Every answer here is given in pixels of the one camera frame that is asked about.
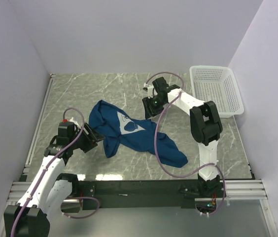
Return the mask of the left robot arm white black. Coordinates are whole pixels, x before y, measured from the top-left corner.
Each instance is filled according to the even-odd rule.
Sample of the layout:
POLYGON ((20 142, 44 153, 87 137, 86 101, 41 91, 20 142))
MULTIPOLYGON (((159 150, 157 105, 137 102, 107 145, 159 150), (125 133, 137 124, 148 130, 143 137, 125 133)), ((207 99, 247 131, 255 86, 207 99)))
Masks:
POLYGON ((103 139, 104 136, 88 123, 79 126, 63 120, 57 135, 45 149, 42 164, 31 185, 15 205, 8 205, 4 211, 6 236, 48 236, 50 221, 67 198, 76 200, 79 205, 85 199, 94 200, 96 209, 99 209, 98 199, 83 196, 77 175, 63 170, 74 150, 87 153, 103 139))

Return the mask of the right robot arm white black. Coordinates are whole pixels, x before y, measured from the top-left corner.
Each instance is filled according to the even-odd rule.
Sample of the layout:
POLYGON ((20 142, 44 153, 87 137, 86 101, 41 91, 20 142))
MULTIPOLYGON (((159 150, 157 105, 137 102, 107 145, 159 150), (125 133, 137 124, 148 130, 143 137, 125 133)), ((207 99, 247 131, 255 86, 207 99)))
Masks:
POLYGON ((223 188, 222 175, 217 168, 217 145, 223 127, 216 104, 199 100, 178 85, 169 85, 164 77, 155 79, 150 86, 145 83, 143 89, 147 92, 147 97, 142 99, 146 119, 162 116, 170 105, 189 115, 191 134, 199 148, 199 197, 211 197, 217 193, 223 188))

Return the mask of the blue t-shirt with print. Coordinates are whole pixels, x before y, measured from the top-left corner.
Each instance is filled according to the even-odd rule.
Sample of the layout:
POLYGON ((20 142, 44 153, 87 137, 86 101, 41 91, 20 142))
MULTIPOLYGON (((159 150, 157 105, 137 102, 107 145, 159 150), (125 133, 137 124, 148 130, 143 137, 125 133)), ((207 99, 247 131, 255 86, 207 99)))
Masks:
MULTIPOLYGON (((154 134, 157 124, 150 119, 130 118, 122 109, 100 100, 91 110, 89 125, 104 136, 107 158, 116 155, 120 144, 137 152, 155 154, 154 134)), ((162 164, 181 168, 188 163, 186 155, 165 133, 157 133, 157 150, 162 164)))

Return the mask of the white perforated plastic basket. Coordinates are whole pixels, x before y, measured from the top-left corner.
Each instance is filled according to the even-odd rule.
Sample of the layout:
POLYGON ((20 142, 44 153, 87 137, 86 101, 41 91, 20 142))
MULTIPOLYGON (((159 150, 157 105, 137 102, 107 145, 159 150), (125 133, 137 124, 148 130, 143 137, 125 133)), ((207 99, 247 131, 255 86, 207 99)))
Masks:
POLYGON ((244 106, 233 71, 222 66, 190 67, 192 94, 202 101, 213 101, 221 118, 244 113, 244 106))

